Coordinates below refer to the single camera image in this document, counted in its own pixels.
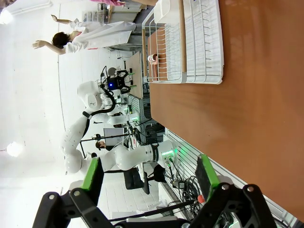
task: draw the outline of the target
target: white plastic container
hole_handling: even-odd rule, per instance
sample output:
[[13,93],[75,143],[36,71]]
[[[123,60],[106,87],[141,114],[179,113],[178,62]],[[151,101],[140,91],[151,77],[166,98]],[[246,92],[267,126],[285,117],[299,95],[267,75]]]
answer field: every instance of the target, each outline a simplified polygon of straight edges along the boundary
[[[154,7],[154,21],[156,24],[176,25],[180,21],[178,0],[158,0]],[[184,0],[185,18],[191,16],[190,0]]]

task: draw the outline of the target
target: pink shirt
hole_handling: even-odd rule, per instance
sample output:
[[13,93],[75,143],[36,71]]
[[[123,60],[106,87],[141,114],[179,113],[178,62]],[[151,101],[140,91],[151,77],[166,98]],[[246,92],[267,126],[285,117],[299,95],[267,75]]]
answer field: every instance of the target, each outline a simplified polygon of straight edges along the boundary
[[118,0],[91,0],[91,1],[105,3],[112,6],[124,6],[124,3],[119,2]]

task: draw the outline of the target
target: raised arm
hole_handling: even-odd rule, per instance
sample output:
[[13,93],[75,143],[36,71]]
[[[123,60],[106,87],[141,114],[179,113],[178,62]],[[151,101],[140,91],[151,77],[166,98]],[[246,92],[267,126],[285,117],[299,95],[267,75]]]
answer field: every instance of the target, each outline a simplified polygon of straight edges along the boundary
[[34,49],[38,49],[38,48],[41,48],[41,47],[48,47],[49,49],[51,49],[52,51],[56,52],[58,55],[63,55],[66,53],[66,49],[63,48],[63,49],[60,49],[60,48],[57,48],[55,47],[54,45],[44,41],[44,40],[36,40],[35,43],[33,43],[33,48]]
[[53,14],[51,14],[51,16],[52,16],[52,18],[53,18],[53,20],[55,21],[55,22],[58,22],[58,23],[61,23],[61,24],[66,24],[66,25],[68,25],[69,23],[71,23],[72,21],[70,21],[70,20],[64,20],[64,19],[58,19],[55,15],[53,15]]

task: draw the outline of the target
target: dish rack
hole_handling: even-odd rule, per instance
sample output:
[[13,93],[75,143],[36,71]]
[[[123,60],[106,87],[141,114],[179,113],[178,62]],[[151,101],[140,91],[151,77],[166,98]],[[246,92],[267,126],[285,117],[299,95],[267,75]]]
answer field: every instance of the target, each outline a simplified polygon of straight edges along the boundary
[[156,23],[155,8],[142,23],[145,82],[220,84],[224,55],[218,0],[177,3],[176,25]]

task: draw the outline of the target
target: computer monitor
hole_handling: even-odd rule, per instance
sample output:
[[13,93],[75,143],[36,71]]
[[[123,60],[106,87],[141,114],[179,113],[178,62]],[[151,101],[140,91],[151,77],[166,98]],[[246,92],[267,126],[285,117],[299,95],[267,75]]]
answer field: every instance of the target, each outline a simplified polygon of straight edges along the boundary
[[[104,136],[115,136],[124,134],[124,128],[104,128]],[[116,145],[123,145],[124,137],[115,137],[115,138],[108,138],[105,139],[105,144],[107,146],[116,146]]]

